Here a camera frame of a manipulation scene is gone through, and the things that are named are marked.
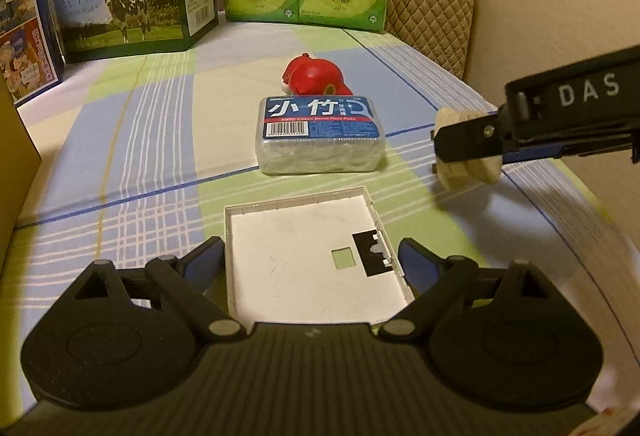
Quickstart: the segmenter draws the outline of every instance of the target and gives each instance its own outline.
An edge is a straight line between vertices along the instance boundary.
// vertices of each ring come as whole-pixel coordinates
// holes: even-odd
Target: ribbed black surface
[[[247,340],[207,349],[171,393],[116,412],[40,404],[11,436],[564,436],[584,405],[504,413],[446,389],[413,346],[367,325],[259,325]]]

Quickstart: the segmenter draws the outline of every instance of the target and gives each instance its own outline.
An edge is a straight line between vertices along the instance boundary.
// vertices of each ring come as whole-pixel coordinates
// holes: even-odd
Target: red stripe on label
[[[367,117],[275,117],[264,122],[298,122],[298,121],[338,121],[338,122],[371,122]]]

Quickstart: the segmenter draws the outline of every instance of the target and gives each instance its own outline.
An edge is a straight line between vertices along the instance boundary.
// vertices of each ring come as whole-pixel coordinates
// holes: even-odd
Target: red plastic figurine
[[[353,95],[345,86],[342,72],[326,59],[302,54],[282,74],[282,88],[293,95]]]

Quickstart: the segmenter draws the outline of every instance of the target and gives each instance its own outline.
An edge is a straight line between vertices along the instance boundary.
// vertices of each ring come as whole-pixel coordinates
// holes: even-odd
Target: tablecloth
[[[334,61],[353,92],[373,100],[388,143],[383,169],[259,171],[258,103],[281,94],[282,71],[302,52]],[[20,107],[43,164],[2,270],[0,425],[34,402],[21,342],[93,259],[129,268],[180,256],[223,235],[226,205],[360,185],[395,247],[411,236],[482,266],[537,264],[601,337],[606,363],[593,405],[635,399],[638,251],[558,161],[507,165],[495,186],[445,191],[431,174],[436,110],[493,108],[393,36],[222,19],[190,51],[73,65],[65,78]]]

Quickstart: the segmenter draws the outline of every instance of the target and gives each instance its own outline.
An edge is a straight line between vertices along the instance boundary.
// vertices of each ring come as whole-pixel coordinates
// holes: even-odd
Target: cow
[[[127,16],[132,16],[142,30],[142,40],[146,41],[146,33],[151,30],[146,0],[104,0],[111,13],[113,22],[122,32],[122,41],[129,42],[127,37]]]

